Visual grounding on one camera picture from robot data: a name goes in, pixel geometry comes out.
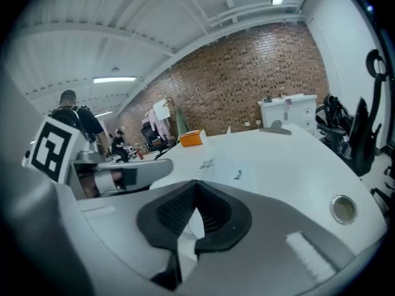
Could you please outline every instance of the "person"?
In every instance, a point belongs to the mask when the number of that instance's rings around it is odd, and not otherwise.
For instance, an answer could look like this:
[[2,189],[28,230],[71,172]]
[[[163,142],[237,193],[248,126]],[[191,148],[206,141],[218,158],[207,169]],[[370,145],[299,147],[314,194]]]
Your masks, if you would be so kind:
[[89,136],[96,135],[103,148],[104,155],[107,156],[109,153],[109,146],[107,143],[106,134],[103,127],[100,125],[98,119],[88,109],[77,107],[76,104],[77,95],[72,90],[66,90],[60,96],[60,106],[70,107],[76,111],[78,117],[81,120],[82,126]]
[[117,130],[117,137],[114,137],[112,141],[112,153],[120,155],[123,162],[129,162],[128,152],[123,148],[125,147],[125,141],[123,140],[123,132]]

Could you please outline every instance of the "table surface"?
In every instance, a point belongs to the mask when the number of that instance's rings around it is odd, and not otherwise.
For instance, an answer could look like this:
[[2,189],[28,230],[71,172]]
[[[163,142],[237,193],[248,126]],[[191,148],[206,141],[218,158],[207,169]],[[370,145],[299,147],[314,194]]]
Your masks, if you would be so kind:
[[[284,128],[292,135],[252,130],[211,136],[200,146],[178,144],[161,157],[173,161],[172,173],[151,189],[191,179],[228,184],[290,204],[356,255],[379,240],[386,224],[361,180],[318,139],[296,125]],[[214,167],[202,169],[208,160]],[[340,194],[357,206],[357,218],[350,225],[338,223],[330,213],[332,198]]]

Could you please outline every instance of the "tissue box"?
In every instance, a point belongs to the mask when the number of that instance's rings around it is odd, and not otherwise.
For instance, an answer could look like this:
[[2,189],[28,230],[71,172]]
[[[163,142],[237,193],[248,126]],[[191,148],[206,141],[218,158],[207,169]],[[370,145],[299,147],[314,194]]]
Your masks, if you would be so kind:
[[201,145],[206,140],[206,132],[203,130],[189,131],[180,137],[183,147]]

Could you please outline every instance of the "hanging clothes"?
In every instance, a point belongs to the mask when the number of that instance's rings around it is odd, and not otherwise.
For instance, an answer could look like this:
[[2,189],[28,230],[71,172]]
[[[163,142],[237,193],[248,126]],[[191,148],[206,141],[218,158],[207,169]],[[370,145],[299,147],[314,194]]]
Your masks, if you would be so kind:
[[168,139],[171,139],[171,135],[170,135],[170,124],[167,120],[167,118],[165,118],[164,120],[159,121],[158,118],[156,117],[155,111],[154,109],[151,109],[148,112],[148,119],[149,119],[149,123],[151,124],[151,128],[153,131],[157,130],[159,136],[165,141]]
[[186,123],[183,112],[178,105],[175,106],[175,120],[177,123],[178,139],[189,131],[188,124]]

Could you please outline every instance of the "white wall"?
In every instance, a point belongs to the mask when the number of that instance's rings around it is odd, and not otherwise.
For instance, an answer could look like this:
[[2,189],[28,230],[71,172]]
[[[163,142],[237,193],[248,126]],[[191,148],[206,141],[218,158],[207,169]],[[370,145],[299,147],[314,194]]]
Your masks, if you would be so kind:
[[[305,0],[302,7],[307,26],[321,52],[330,92],[354,113],[362,96],[370,110],[374,79],[365,66],[366,55],[381,50],[370,25],[352,0]],[[382,87],[376,126],[382,123],[377,147],[386,144],[389,125],[389,84]]]
[[42,121],[43,116],[0,69],[0,157],[20,163]]

